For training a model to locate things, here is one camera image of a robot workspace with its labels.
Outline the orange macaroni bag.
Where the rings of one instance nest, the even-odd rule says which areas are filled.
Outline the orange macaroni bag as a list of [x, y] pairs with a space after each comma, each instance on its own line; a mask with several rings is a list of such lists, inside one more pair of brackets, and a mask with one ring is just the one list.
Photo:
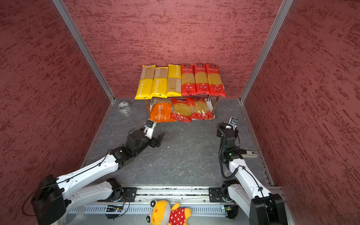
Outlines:
[[172, 101], [170, 98], [154, 98], [150, 120], [156, 123], [175, 122], [171, 117]]

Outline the red macaroni bag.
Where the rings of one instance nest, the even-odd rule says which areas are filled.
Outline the red macaroni bag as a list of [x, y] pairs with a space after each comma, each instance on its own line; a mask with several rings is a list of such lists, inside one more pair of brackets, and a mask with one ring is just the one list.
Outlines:
[[206, 101], [203, 98], [190, 98], [187, 97], [186, 101], [189, 103], [192, 114], [190, 116], [193, 120], [212, 120], [214, 119], [211, 111], [209, 110]]

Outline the yellow spaghetti bag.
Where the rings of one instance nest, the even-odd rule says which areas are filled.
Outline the yellow spaghetti bag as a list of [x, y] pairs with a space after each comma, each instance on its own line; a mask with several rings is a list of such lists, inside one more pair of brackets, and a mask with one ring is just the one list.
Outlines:
[[169, 67], [156, 67], [151, 89], [151, 98], [167, 98]]
[[167, 97], [181, 97], [182, 96], [182, 79], [181, 66], [168, 65], [168, 79], [167, 79]]
[[151, 99], [155, 65], [143, 65], [135, 100]]

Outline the red spaghetti bag front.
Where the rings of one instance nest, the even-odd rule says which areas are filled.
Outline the red spaghetti bag front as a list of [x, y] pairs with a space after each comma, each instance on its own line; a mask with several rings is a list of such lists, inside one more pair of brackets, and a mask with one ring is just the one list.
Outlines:
[[217, 65], [205, 64], [210, 94], [212, 96], [226, 97], [225, 87], [221, 80], [220, 72]]

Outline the red spaghetti bag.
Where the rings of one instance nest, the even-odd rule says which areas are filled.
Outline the red spaghetti bag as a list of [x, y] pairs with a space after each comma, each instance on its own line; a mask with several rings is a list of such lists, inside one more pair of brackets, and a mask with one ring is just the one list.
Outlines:
[[194, 66], [181, 64], [181, 95], [195, 96], [197, 94]]
[[205, 65], [195, 63], [194, 71], [197, 94], [210, 95], [210, 86]]
[[212, 96], [226, 97], [225, 87], [221, 80], [220, 72], [217, 65], [205, 64], [210, 94]]

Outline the red spaghetti bag back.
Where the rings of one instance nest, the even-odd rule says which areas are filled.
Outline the red spaghetti bag back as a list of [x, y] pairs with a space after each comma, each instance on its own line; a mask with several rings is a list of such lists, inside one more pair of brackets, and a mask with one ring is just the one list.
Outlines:
[[195, 63], [194, 71], [197, 94], [210, 95], [210, 86], [205, 65]]

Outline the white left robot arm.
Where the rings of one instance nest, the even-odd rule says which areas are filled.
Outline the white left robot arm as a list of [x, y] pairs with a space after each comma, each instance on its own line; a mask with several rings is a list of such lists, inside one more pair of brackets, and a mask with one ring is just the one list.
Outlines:
[[164, 134], [152, 136], [150, 128], [142, 128], [128, 134], [120, 147], [109, 150], [100, 160], [77, 171], [55, 178], [52, 174], [39, 183], [31, 197], [31, 204], [38, 224], [51, 225], [67, 212], [85, 204], [118, 198], [121, 184], [113, 178], [103, 184], [90, 183], [127, 166], [147, 147], [160, 147]]

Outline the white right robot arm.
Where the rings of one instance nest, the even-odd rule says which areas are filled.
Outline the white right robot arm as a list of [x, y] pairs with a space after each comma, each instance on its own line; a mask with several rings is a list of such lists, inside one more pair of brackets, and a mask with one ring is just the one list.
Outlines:
[[284, 200], [256, 178], [244, 160], [244, 150], [236, 146], [237, 128], [233, 124], [219, 123], [217, 137], [220, 138], [220, 171], [227, 180], [222, 186], [223, 198], [234, 201], [251, 225], [287, 225]]

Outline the white two-tier shelf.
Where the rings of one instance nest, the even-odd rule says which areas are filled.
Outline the white two-tier shelf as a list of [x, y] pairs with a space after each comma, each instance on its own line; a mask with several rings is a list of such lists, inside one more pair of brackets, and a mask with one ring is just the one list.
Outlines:
[[[153, 101], [154, 101], [154, 98], [152, 99], [146, 99], [144, 102], [145, 102], [145, 108], [146, 108], [146, 112], [148, 113], [148, 116], [149, 116], [149, 119], [150, 119], [150, 116], [151, 116], [151, 112], [152, 112], [152, 105], [153, 105]], [[168, 97], [170, 99], [172, 98], [177, 98], [177, 99], [182, 99], [182, 100], [185, 100], [186, 101], [186, 97]], [[220, 97], [216, 97], [215, 98], [215, 102], [212, 103], [212, 97], [210, 95], [200, 95], [200, 96], [190, 96], [188, 98], [203, 98], [206, 103], [207, 103], [207, 106], [209, 108], [209, 110], [211, 111], [214, 119], [216, 118], [216, 115], [215, 115], [215, 110], [216, 110], [216, 107], [217, 107], [217, 104], [218, 104], [218, 101], [220, 99]]]

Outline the yellow plush toy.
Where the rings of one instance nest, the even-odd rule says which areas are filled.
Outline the yellow plush toy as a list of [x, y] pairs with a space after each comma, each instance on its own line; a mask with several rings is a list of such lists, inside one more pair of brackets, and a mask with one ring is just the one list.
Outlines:
[[190, 208], [182, 208], [180, 203], [171, 206], [166, 200], [152, 200], [152, 213], [146, 217], [147, 223], [151, 225], [187, 225], [192, 216]]

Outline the clear tape roll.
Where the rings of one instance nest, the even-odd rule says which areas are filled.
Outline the clear tape roll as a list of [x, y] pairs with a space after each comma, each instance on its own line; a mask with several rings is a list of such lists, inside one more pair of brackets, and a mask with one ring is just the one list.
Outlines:
[[67, 212], [58, 220], [59, 225], [77, 225], [85, 215], [85, 208], [83, 206]]

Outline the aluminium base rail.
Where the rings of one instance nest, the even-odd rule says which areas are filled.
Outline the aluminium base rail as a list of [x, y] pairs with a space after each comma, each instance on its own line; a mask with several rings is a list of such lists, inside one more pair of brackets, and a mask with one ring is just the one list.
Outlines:
[[137, 213], [147, 213], [160, 200], [170, 205], [180, 203], [192, 205], [192, 212], [207, 214], [223, 214], [230, 219], [235, 213], [242, 210], [252, 225], [260, 224], [256, 218], [255, 201], [250, 200], [245, 188], [235, 181], [225, 181], [221, 187], [201, 186], [139, 186], [121, 187], [112, 189], [109, 182], [84, 187], [68, 198], [66, 207], [57, 206], [55, 215], [50, 216], [48, 225], [66, 225], [67, 215], [76, 212], [76, 217], [70, 221], [76, 225], [89, 210], [89, 204], [102, 204], [99, 208], [106, 215], [121, 216], [125, 213], [135, 212], [136, 205], [143, 205]]

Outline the aluminium corner post right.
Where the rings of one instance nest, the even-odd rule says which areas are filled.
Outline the aluminium corner post right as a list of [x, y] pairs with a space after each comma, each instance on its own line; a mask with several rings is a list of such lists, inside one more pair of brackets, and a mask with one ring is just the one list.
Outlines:
[[255, 82], [257, 75], [273, 45], [273, 42], [275, 41], [275, 38], [290, 10], [291, 5], [293, 4], [293, 0], [283, 0], [282, 4], [279, 8], [279, 11], [275, 17], [275, 20], [271, 26], [271, 29], [268, 33], [268, 36], [264, 42], [264, 45], [262, 47], [262, 50], [259, 54], [259, 57], [254, 65], [254, 68], [250, 74], [250, 77], [248, 79], [248, 82], [244, 88], [244, 91], [241, 94], [240, 97], [240, 103], [243, 105], [245, 103], [245, 100], [250, 92], [250, 89], [253, 85], [253, 83]]

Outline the aluminium corner post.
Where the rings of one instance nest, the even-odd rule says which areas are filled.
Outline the aluminium corner post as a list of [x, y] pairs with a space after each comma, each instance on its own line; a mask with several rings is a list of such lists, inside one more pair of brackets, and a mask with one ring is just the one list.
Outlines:
[[72, 19], [64, 1], [52, 0], [52, 2], [55, 5], [60, 16], [62, 17], [63, 21], [65, 22], [68, 30], [70, 31], [71, 35], [73, 36], [74, 40], [76, 41], [78, 47], [80, 48], [80, 50], [81, 50], [82, 54], [84, 55], [85, 59], [87, 60], [88, 64], [90, 65], [92, 71], [94, 72], [94, 74], [95, 74], [96, 78], [98, 79], [100, 85], [102, 86], [103, 90], [107, 94], [111, 103], [114, 103], [115, 95], [113, 94], [108, 82], [106, 81], [103, 73], [101, 72], [98, 64], [96, 63], [88, 46], [86, 45], [85, 40], [83, 39], [82, 35], [80, 34], [80, 31], [77, 28], [74, 20]]
[[268, 36], [264, 42], [264, 45], [262, 47], [262, 50], [259, 54], [259, 57], [254, 65], [254, 68], [250, 74], [250, 77], [248, 79], [248, 82], [244, 88], [244, 91], [241, 94], [240, 97], [240, 103], [243, 105], [245, 103], [245, 100], [250, 92], [250, 89], [253, 85], [253, 83], [255, 82], [257, 75], [273, 45], [273, 42], [275, 41], [275, 38], [290, 10], [291, 5], [293, 4], [293, 0], [283, 0], [282, 4], [279, 8], [279, 11], [275, 17], [275, 20], [271, 26], [271, 29], [268, 33]]

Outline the aluminium corner post left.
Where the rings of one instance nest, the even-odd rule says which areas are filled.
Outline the aluminium corner post left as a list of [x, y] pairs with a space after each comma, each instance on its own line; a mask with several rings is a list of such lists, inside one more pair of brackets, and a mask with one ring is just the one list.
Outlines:
[[96, 63], [88, 46], [86, 45], [85, 40], [83, 39], [82, 35], [80, 34], [80, 31], [77, 28], [74, 20], [72, 19], [64, 1], [52, 0], [52, 2], [55, 5], [60, 16], [62, 17], [63, 21], [65, 22], [68, 30], [70, 31], [71, 35], [73, 36], [74, 40], [76, 41], [78, 47], [80, 48], [80, 50], [81, 50], [82, 54], [84, 55], [85, 59], [87, 60], [88, 64], [90, 65], [92, 71], [94, 72], [94, 74], [95, 74], [96, 78], [98, 79], [100, 85], [102, 86], [103, 90], [107, 94], [111, 103], [114, 103], [115, 95], [113, 94], [108, 82], [106, 81], [103, 73], [101, 72], [98, 64]]

